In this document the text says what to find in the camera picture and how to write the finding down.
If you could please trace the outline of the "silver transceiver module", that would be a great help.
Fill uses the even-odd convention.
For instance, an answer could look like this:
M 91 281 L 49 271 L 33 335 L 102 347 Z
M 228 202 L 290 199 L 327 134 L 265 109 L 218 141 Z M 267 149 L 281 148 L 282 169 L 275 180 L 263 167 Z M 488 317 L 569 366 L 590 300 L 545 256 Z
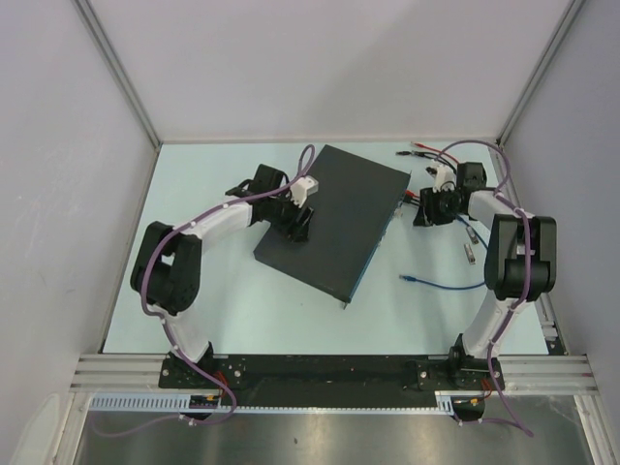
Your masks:
M 475 257 L 475 254 L 474 254 L 474 251 L 473 251 L 471 245 L 468 244 L 468 243 L 465 243 L 464 244 L 464 251 L 465 251 L 468 263 L 469 264 L 475 264 L 476 263 L 476 257 Z
M 471 226 L 466 226 L 465 230 L 473 244 L 478 244 L 480 242 L 475 230 Z

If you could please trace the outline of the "black network switch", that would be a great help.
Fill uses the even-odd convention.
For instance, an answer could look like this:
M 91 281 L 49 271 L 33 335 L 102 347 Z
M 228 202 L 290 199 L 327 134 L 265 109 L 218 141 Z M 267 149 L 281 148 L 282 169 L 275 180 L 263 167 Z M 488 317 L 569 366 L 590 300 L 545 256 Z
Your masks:
M 411 175 L 331 145 L 309 170 L 319 183 L 305 242 L 270 228 L 254 258 L 349 304 L 409 186 Z

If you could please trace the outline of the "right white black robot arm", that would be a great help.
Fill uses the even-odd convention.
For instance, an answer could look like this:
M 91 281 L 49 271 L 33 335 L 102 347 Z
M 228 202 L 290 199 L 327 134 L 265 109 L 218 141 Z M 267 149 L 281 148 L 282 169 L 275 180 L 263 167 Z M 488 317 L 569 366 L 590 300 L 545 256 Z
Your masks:
M 490 232 L 483 268 L 485 298 L 449 349 L 448 359 L 439 364 L 439 372 L 456 388 L 479 388 L 482 380 L 502 379 L 497 355 L 504 336 L 524 306 L 555 285 L 557 223 L 526 212 L 488 187 L 481 163 L 451 170 L 435 162 L 427 171 L 433 185 L 419 191 L 414 226 L 443 226 L 466 215 Z

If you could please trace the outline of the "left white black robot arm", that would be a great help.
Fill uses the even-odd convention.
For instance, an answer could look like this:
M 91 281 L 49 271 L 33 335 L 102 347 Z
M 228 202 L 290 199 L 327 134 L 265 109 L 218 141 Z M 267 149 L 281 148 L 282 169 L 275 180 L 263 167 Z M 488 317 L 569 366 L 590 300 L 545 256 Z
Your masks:
M 142 311 L 160 320 L 173 352 L 184 356 L 180 375 L 191 386 L 207 385 L 213 362 L 204 357 L 209 337 L 192 307 L 199 294 L 202 256 L 219 241 L 267 222 L 290 242 L 308 240 L 314 210 L 309 198 L 319 181 L 301 171 L 294 179 L 260 164 L 250 179 L 225 193 L 224 201 L 177 227 L 158 221 L 145 230 L 130 278 Z

